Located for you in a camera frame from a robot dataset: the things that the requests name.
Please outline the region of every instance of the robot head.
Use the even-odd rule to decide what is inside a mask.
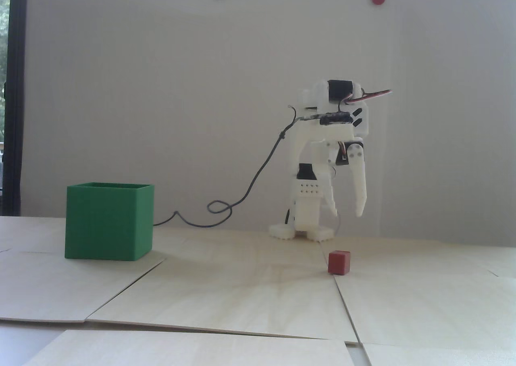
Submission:
[[[369,132],[367,105],[363,100],[364,90],[360,84],[347,80],[321,80],[312,89],[299,91],[298,106],[302,114],[324,114],[349,112],[353,118],[355,136],[366,136]]]

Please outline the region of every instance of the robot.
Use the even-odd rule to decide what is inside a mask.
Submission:
[[[345,80],[323,80],[300,91],[303,116],[297,118],[291,143],[290,208],[285,224],[269,227],[271,236],[293,239],[305,232],[313,241],[334,238],[333,229],[319,225],[319,215],[324,200],[337,217],[331,181],[333,170],[341,165],[351,168],[356,216],[362,215],[367,200],[363,138],[369,131],[365,100],[390,92],[365,93],[360,84]],[[307,144],[311,163],[299,163]]]

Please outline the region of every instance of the green cube container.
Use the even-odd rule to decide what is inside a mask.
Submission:
[[[154,185],[90,182],[67,189],[67,259],[136,261],[152,249]]]

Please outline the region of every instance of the red block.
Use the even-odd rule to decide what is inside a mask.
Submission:
[[[350,271],[351,252],[334,250],[328,256],[328,273],[334,275],[345,275]]]

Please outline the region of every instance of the wooden surface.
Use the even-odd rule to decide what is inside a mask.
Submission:
[[[371,366],[514,366],[516,350],[453,350],[364,345]]]
[[[0,250],[65,253],[65,219],[0,217]]]
[[[353,366],[340,341],[149,331],[66,331],[26,366]]]
[[[0,365],[21,366],[61,335],[63,324],[28,325],[26,322],[0,321]]]
[[[153,249],[203,263],[302,264],[326,268],[317,242],[306,238],[284,241],[265,232],[157,227]]]
[[[516,279],[358,271],[335,278],[364,343],[516,348]]]
[[[326,259],[333,250],[351,252],[351,269],[360,272],[489,274],[483,266],[438,241],[337,237],[321,243],[321,247]]]
[[[156,252],[134,262],[3,252],[0,318],[82,322],[162,260]]]
[[[496,276],[516,278],[516,248],[479,245],[448,245],[450,252],[461,255]]]
[[[355,342],[319,266],[166,260],[89,320]]]

